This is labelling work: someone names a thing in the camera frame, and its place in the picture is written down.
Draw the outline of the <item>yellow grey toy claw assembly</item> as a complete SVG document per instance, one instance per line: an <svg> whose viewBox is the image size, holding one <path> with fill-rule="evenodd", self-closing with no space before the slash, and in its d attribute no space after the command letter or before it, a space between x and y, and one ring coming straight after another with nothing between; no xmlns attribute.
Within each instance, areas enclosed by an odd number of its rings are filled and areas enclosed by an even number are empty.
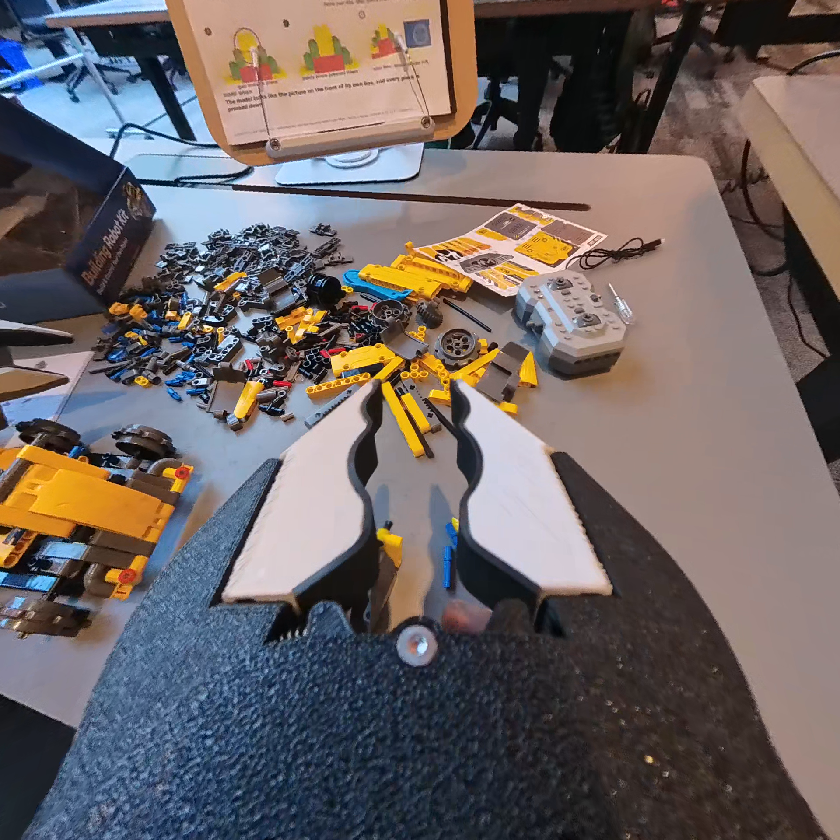
<svg viewBox="0 0 840 840"><path fill-rule="evenodd" d="M390 622L389 601L396 582L396 576L403 560L403 538L392 531L392 522L378 528L378 570L377 577L369 591L369 602L364 614L366 631L383 634Z"/></svg>

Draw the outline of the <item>heap of yellow toy beams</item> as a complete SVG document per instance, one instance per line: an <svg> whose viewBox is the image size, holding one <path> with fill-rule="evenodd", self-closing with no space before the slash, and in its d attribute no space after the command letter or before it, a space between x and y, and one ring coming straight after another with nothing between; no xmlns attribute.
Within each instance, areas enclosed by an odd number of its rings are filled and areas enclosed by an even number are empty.
<svg viewBox="0 0 840 840"><path fill-rule="evenodd" d="M326 399L326 402L320 406L323 407L353 385L389 381L397 395L399 389L411 392L425 411L432 426L428 434L422 435L426 458L430 459L434 453L427 442L427 436L441 427L450 425L442 407L452 405L452 384L459 382L476 387L498 349L495 343L479 339L478 358L456 371L447 369L434 357L434 352L430 351L410 357L409 353L399 354L384 343L354 350L337 350L330 353L333 378L330 381L311 385L307 389L307 394L312 400ZM535 366L533 355L529 352L521 365L519 387L538 385ZM513 399L511 402L497 404L504 413L513 416L518 413L518 407Z"/></svg>

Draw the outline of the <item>grey toy motor hub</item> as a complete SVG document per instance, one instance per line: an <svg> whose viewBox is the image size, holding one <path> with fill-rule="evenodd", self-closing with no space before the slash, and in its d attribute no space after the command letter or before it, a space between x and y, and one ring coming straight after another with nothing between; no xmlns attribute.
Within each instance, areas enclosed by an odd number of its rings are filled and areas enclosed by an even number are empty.
<svg viewBox="0 0 840 840"><path fill-rule="evenodd" d="M625 348L624 320L577 271L526 278L516 296L516 316L539 338L548 368L567 378L609 372Z"/></svg>

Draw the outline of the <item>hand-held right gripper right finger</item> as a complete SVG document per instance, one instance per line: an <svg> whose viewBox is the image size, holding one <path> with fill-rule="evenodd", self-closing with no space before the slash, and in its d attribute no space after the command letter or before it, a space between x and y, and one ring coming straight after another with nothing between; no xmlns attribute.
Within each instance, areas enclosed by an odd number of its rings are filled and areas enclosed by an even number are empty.
<svg viewBox="0 0 840 840"><path fill-rule="evenodd" d="M456 564L477 599L613 594L555 464L557 451L472 386L451 386L459 503Z"/></svg>

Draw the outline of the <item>thin black toy axle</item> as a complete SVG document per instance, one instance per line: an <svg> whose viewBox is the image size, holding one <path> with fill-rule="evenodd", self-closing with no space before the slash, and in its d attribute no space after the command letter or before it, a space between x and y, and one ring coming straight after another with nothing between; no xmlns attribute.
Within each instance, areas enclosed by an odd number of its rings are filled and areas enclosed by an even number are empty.
<svg viewBox="0 0 840 840"><path fill-rule="evenodd" d="M485 322L483 322L482 320L477 318L477 316L475 316L473 313L471 313L467 309L460 306L458 303L456 303L456 302L454 302L454 301L452 301L448 298L440 298L439 302L444 304L446 307L454 310L455 312L457 312L459 315L461 315L465 319L472 322L474 325L476 325L482 331L485 331L487 333L492 333L492 327L491 326L489 326L488 324L486 324Z"/></svg>

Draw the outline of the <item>white instruction booklet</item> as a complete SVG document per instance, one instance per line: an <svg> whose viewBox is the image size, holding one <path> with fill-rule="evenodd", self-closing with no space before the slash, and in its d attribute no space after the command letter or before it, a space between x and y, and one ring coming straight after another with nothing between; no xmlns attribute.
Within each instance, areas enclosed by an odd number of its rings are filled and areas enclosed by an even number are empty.
<svg viewBox="0 0 840 840"><path fill-rule="evenodd" d="M2 403L1 428L15 427L23 421L34 419L57 420L91 357L92 352L80 351L21 360L18 363L3 362L2 366L21 366L63 374L69 377L70 382L47 392Z"/></svg>

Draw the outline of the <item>grey office desk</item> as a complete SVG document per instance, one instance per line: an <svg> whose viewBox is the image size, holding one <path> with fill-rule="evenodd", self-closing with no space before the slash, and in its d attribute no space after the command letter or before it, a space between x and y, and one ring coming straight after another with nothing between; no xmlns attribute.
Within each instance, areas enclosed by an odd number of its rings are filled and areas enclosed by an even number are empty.
<svg viewBox="0 0 840 840"><path fill-rule="evenodd" d="M479 77L488 79L487 105L472 147L504 118L516 126L518 151L540 151L540 109L550 67L571 58L571 72L554 107L549 136L559 151L617 150L645 154L655 136L705 11L685 2L647 99L634 99L633 17L660 2L474 2Z"/></svg>
<svg viewBox="0 0 840 840"><path fill-rule="evenodd" d="M151 83L164 112L182 140L196 139L165 72L161 58L186 68L166 1L96 2L45 17L50 28L84 34L102 57L130 57Z"/></svg>
<svg viewBox="0 0 840 840"><path fill-rule="evenodd" d="M797 337L819 358L810 374L838 373L838 76L760 77L739 119L749 146L778 193L784 216L779 265L755 277L787 274L785 303Z"/></svg>

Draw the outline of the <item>yellow toy frame part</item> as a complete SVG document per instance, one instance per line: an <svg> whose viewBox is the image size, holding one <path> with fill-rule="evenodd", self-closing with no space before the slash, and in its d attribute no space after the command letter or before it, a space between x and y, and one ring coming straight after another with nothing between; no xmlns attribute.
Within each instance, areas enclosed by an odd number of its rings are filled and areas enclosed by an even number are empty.
<svg viewBox="0 0 840 840"><path fill-rule="evenodd" d="M405 251L390 266L365 266L359 270L359 278L378 287L408 291L408 297L415 301L432 300L444 290L467 293L473 285L466 274L426 255L412 242L405 244Z"/></svg>

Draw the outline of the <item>yellow toy vehicle model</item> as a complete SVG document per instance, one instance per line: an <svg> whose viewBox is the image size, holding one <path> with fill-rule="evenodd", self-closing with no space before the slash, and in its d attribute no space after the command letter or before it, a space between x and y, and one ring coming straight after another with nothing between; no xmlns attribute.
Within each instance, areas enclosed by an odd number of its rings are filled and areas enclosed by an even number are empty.
<svg viewBox="0 0 840 840"><path fill-rule="evenodd" d="M2 448L1 627L76 637L93 600L125 602L141 584L194 467L153 427L117 429L115 453L48 419L15 430L20 445Z"/></svg>

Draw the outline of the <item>yellow black sticker sheet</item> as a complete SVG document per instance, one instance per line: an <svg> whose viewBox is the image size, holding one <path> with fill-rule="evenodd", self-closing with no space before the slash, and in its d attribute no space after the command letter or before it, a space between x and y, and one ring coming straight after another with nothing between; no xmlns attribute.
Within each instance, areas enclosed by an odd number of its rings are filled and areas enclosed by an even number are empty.
<svg viewBox="0 0 840 840"><path fill-rule="evenodd" d="M525 280L563 270L605 240L604 233L516 204L466 234L413 251L509 298Z"/></svg>

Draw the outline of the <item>large black toy tyre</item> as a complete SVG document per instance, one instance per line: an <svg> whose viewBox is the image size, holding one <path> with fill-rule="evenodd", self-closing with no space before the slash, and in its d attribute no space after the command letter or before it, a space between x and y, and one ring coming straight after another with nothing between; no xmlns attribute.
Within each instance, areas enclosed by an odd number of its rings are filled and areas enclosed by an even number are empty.
<svg viewBox="0 0 840 840"><path fill-rule="evenodd" d="M337 307L346 297L342 282L335 276L323 273L311 274L305 289L308 302L321 310Z"/></svg>

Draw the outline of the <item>dark grey cardboard box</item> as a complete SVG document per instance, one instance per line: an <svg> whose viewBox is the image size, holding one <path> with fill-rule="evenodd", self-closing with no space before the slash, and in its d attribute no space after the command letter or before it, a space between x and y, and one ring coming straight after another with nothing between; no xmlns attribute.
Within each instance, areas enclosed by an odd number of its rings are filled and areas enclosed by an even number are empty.
<svg viewBox="0 0 840 840"><path fill-rule="evenodd" d="M2 320L37 324L107 310L154 213L128 167L2 98Z"/></svg>

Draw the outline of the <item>pile of small building pieces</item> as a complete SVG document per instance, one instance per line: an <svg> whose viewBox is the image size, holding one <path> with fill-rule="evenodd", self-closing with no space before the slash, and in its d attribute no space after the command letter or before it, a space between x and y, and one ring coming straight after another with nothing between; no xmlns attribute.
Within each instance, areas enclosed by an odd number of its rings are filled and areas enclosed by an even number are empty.
<svg viewBox="0 0 840 840"><path fill-rule="evenodd" d="M330 353L376 344L368 301L343 286L330 310L307 299L311 274L350 260L330 224L306 234L257 223L168 244L154 273L121 294L92 347L92 375L160 387L234 432L254 416L290 423L298 385L333 378Z"/></svg>

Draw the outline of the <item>grey toothed toy rack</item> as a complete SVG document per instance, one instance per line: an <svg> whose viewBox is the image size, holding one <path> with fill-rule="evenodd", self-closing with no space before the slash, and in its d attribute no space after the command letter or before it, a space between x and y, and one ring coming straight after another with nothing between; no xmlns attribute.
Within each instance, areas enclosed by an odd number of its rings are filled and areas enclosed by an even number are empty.
<svg viewBox="0 0 840 840"><path fill-rule="evenodd" d="M372 383L353 385L346 392L333 398L326 406L320 407L307 416L304 427L311 431L318 425L349 423L351 427L367 428L370 424L367 403L373 390Z"/></svg>

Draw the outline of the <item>white stand base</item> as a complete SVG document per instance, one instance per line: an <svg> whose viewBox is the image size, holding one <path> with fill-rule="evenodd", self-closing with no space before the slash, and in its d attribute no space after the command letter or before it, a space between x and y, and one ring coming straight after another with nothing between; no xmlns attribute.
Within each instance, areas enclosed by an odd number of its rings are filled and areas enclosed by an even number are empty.
<svg viewBox="0 0 840 840"><path fill-rule="evenodd" d="M406 182L417 177L424 156L424 143L407 143L287 161L278 165L279 186L326 186Z"/></svg>

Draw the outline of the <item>long yellow toy beam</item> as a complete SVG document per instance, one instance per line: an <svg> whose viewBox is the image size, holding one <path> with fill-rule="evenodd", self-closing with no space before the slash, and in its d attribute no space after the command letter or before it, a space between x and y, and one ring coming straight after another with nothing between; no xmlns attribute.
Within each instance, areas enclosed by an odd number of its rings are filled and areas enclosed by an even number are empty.
<svg viewBox="0 0 840 840"><path fill-rule="evenodd" d="M426 457L427 453L422 434L419 432L417 425L407 412L393 385L389 381L383 381L381 384L381 391L385 403L388 405L391 413L393 414L396 424L413 456L415 458Z"/></svg>

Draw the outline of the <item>printed paper sheet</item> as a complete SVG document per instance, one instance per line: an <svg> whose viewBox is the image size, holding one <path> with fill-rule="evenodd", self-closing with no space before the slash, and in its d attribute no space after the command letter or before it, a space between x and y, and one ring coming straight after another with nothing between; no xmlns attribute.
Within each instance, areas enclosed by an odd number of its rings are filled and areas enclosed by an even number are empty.
<svg viewBox="0 0 840 840"><path fill-rule="evenodd" d="M444 2L184 8L230 144L452 112Z"/></svg>

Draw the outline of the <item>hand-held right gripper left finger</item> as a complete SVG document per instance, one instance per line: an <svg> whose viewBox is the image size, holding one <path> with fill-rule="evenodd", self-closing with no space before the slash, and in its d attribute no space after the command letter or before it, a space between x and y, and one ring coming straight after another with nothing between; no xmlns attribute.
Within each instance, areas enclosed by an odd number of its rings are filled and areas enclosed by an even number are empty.
<svg viewBox="0 0 840 840"><path fill-rule="evenodd" d="M379 575L366 484L378 466L382 403L382 384L364 384L283 453L224 603L367 602Z"/></svg>

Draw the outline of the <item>person's right hand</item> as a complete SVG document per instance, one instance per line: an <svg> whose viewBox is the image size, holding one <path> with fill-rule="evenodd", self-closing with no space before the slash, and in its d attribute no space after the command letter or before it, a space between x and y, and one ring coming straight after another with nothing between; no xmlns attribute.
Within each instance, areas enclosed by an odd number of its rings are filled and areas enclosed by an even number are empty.
<svg viewBox="0 0 840 840"><path fill-rule="evenodd" d="M481 634L492 616L488 607L454 599L446 604L440 618L441 627L450 634Z"/></svg>

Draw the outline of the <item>blue curved toy panel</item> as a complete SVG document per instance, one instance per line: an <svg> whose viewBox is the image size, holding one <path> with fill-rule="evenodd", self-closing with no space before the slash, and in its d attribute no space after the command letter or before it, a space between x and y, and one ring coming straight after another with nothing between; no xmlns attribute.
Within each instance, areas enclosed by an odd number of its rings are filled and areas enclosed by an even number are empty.
<svg viewBox="0 0 840 840"><path fill-rule="evenodd" d="M357 294L364 294L375 300L399 301L409 307L414 303L414 300L411 299L412 292L410 290L364 280L361 278L360 272L355 269L343 273L343 286L352 289Z"/></svg>

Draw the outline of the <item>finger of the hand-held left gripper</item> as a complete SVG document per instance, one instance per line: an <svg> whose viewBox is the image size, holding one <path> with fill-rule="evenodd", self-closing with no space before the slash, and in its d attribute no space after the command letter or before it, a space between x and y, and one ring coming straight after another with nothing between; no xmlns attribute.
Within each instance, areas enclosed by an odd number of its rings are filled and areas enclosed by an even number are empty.
<svg viewBox="0 0 840 840"><path fill-rule="evenodd" d="M2 348L45 347L73 342L72 334L63 330L1 320Z"/></svg>
<svg viewBox="0 0 840 840"><path fill-rule="evenodd" d="M67 385L68 376L21 366L1 367L1 403L47 392Z"/></svg>

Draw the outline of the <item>short yellow toy beam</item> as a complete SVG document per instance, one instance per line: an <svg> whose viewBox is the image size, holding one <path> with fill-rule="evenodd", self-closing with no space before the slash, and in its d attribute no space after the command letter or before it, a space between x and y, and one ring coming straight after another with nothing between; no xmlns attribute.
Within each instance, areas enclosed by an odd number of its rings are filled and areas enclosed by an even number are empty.
<svg viewBox="0 0 840 840"><path fill-rule="evenodd" d="M424 409L420 407L415 396L411 392L407 392L402 388L398 390L398 395L406 414L411 418L418 433L422 435L428 434L432 429L431 423L429 422Z"/></svg>

